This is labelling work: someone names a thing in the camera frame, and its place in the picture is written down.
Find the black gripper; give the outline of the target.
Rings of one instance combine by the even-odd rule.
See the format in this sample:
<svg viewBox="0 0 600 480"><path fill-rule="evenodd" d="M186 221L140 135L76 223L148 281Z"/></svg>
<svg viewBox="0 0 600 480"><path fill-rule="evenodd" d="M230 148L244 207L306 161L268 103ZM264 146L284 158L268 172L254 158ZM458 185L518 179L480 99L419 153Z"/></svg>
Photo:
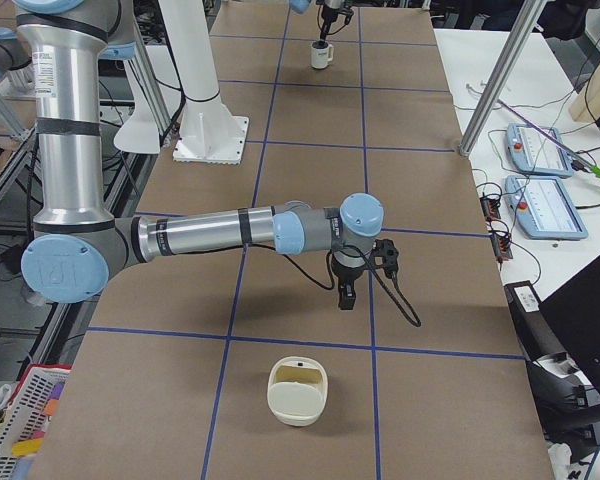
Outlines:
<svg viewBox="0 0 600 480"><path fill-rule="evenodd" d="M358 266L348 266L333 256L331 259L331 270L337 278L338 308L343 311L353 310L357 299L354 286L355 281L366 270L365 263Z"/></svg>

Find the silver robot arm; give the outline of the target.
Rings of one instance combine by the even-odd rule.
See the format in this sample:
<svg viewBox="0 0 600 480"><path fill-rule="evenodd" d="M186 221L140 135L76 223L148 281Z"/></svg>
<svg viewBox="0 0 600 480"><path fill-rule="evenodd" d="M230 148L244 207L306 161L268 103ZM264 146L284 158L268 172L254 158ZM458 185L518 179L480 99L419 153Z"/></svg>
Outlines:
<svg viewBox="0 0 600 480"><path fill-rule="evenodd" d="M207 254L270 242L281 255L327 251L339 306L374 267L384 210L366 193L337 208L300 201L181 218L117 218L104 205L98 63L131 60L140 41L129 1L20 1L19 32L35 78L43 206L21 259L29 287L58 303L101 292L122 270L157 257Z"/></svg>
<svg viewBox="0 0 600 480"><path fill-rule="evenodd" d="M326 43L329 36L337 34L350 24L354 15L352 9L353 2L346 0L318 0L315 1L315 4L318 7L316 22L319 29L319 41ZM339 29L332 31L332 26L337 22L339 17L344 19L344 23Z"/></svg>

